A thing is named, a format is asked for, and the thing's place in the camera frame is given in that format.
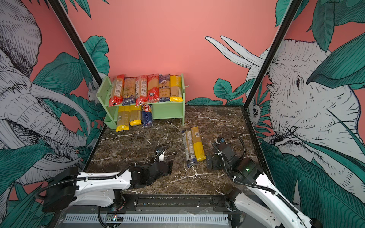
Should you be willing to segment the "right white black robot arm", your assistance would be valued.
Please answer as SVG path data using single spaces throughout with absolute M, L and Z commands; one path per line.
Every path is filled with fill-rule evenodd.
M 232 188 L 225 194 L 227 209 L 246 213 L 266 228 L 323 227 L 318 219 L 308 217 L 289 202 L 254 160 L 238 156 L 222 137 L 212 146 L 227 177 L 247 187 L 264 203 L 260 205 L 238 188 Z

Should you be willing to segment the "yellow Pastatime spaghetti pack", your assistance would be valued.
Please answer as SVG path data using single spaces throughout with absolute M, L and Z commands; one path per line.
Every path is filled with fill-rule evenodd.
M 142 106 L 130 106 L 130 125 L 137 126 L 142 124 Z

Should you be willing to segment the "blue yellow spaghetti pack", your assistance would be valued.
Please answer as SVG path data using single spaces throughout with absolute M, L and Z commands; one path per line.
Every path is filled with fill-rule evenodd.
M 136 78 L 125 78 L 122 106 L 132 105 L 136 100 Z

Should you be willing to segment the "blue Ankara spaghetti pack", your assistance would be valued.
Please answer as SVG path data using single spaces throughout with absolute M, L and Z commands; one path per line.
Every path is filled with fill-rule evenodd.
M 170 75 L 159 76 L 159 102 L 170 101 Z

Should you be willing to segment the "red spaghetti pack white label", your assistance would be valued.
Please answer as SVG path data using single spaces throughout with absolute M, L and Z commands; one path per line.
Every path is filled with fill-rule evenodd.
M 139 76 L 136 78 L 136 106 L 148 103 L 147 95 L 147 79 L 148 76 Z

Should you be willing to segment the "blue spaghetti pack underneath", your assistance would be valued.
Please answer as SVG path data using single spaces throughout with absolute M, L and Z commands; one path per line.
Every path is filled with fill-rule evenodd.
M 142 125 L 143 128 L 153 125 L 152 107 L 149 104 L 142 105 Z

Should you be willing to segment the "yellow spaghetti pack barcode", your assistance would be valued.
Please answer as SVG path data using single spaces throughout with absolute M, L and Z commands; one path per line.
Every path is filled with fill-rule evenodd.
M 120 106 L 118 108 L 116 132 L 129 130 L 130 126 L 130 106 Z

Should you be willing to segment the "red yellow spaghetti pack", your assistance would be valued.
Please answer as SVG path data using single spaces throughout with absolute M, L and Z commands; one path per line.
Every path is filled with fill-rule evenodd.
M 155 103 L 159 101 L 159 74 L 152 74 L 148 76 L 147 95 L 149 103 Z

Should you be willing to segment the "yellow spaghetti pack top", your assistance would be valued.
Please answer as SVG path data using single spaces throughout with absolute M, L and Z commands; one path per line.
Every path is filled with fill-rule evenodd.
M 181 76 L 178 75 L 170 76 L 170 101 L 183 102 Z

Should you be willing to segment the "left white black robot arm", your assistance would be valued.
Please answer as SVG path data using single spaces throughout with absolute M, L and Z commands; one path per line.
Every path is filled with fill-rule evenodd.
M 70 206 L 111 205 L 122 208 L 122 191 L 151 186 L 161 177 L 172 173 L 173 161 L 156 161 L 130 165 L 121 172 L 86 173 L 70 167 L 48 181 L 35 193 L 43 201 L 43 212 L 57 212 Z

